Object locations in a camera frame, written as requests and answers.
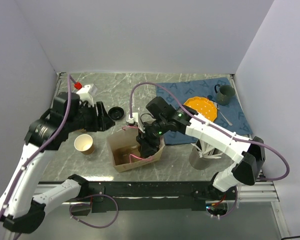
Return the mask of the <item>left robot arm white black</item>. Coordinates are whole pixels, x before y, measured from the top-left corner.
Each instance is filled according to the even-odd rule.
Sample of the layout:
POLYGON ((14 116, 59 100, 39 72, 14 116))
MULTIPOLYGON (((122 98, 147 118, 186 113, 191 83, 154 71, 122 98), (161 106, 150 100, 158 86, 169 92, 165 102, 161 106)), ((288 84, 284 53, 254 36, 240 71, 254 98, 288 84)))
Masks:
POLYGON ((55 96, 52 106, 29 126, 17 168, 0 197, 3 227, 13 233, 30 234, 62 203, 84 201, 89 195, 89 181, 77 174, 39 196, 34 193, 46 166, 70 133, 104 132, 114 125, 103 102, 95 102, 91 96, 73 92, 55 96))

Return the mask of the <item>brown paper coffee cup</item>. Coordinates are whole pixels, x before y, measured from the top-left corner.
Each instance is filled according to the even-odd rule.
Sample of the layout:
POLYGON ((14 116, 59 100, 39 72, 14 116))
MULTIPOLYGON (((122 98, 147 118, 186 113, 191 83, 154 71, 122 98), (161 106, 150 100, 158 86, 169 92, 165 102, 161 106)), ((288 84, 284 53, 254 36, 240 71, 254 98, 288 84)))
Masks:
POLYGON ((94 140, 89 134, 81 134, 74 140, 74 148, 83 155, 91 155, 95 151, 94 140))

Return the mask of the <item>pink cream paper gift bag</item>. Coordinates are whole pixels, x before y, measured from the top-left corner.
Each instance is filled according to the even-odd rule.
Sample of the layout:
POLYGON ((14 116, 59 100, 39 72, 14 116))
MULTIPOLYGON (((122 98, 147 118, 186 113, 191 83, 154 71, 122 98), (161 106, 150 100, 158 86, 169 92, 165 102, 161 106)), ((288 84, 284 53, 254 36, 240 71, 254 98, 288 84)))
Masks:
POLYGON ((159 150, 155 154, 142 157, 140 144, 136 140, 138 133, 136 127, 126 126, 106 137, 109 160, 117 172, 129 171, 161 159, 165 147, 164 139, 159 140, 159 150))

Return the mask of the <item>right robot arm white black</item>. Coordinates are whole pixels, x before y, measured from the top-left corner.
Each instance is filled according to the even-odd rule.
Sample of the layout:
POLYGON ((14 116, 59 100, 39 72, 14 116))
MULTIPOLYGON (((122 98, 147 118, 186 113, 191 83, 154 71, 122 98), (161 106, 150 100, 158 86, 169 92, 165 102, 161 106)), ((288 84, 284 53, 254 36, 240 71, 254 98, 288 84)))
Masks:
POLYGON ((209 195, 220 199, 229 188, 238 184, 255 184, 265 162, 263 140, 250 140, 218 126, 194 109, 182 105, 175 109, 162 97, 153 98, 146 109, 154 117, 151 123, 139 126, 136 141, 140 145, 140 156, 148 158, 159 150, 160 138, 166 132, 179 132, 194 137, 218 149, 233 161, 225 170, 218 172, 209 186, 209 195))

